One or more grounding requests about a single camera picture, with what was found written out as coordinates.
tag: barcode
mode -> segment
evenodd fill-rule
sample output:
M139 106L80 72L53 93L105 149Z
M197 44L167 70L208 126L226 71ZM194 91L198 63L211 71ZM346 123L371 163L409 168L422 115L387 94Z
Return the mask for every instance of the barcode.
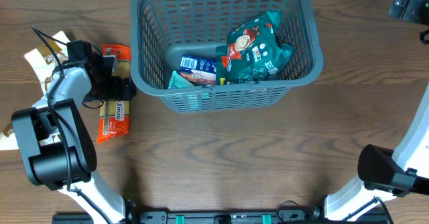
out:
M183 57L180 66L195 69L197 62L197 60Z

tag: orange package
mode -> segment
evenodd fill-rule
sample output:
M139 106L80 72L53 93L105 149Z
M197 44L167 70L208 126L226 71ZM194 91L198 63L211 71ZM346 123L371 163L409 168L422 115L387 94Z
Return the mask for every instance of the orange package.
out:
M116 70L113 76L130 77L131 48L121 45L102 45L103 55L115 55ZM129 101L105 101L100 108L99 134L97 143L104 142L112 137L127 134L129 130Z

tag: green tape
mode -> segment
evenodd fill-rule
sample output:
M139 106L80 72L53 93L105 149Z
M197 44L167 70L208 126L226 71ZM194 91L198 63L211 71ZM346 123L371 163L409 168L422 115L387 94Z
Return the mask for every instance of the green tape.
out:
M262 215L262 224L271 224L271 215L268 215L268 214Z
M176 216L176 224L185 224L185 216Z

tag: basket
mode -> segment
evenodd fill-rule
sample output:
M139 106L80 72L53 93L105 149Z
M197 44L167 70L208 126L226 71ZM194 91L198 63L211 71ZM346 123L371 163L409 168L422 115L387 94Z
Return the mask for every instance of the basket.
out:
M231 30L267 10L283 11L276 38L295 49L278 80L168 89L183 54L215 58ZM131 51L137 88L185 113L273 105L315 81L323 67L310 0L132 0Z

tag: wooden table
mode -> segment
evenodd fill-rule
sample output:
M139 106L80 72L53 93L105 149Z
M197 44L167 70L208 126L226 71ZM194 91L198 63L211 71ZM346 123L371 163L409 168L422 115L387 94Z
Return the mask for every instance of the wooden table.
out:
M130 0L0 0L0 126L41 96L23 55L41 44L31 30L94 44L129 44ZM312 0L324 70L268 108L181 115L138 93L131 129L97 145L98 170L142 207L274 209L311 205L357 173L364 146L395 148L429 79L425 29L387 17L393 0ZM97 110L82 109L95 142ZM49 223L81 212L70 198L33 186L18 150L0 152L0 223ZM429 198L388 204L396 223L429 221Z

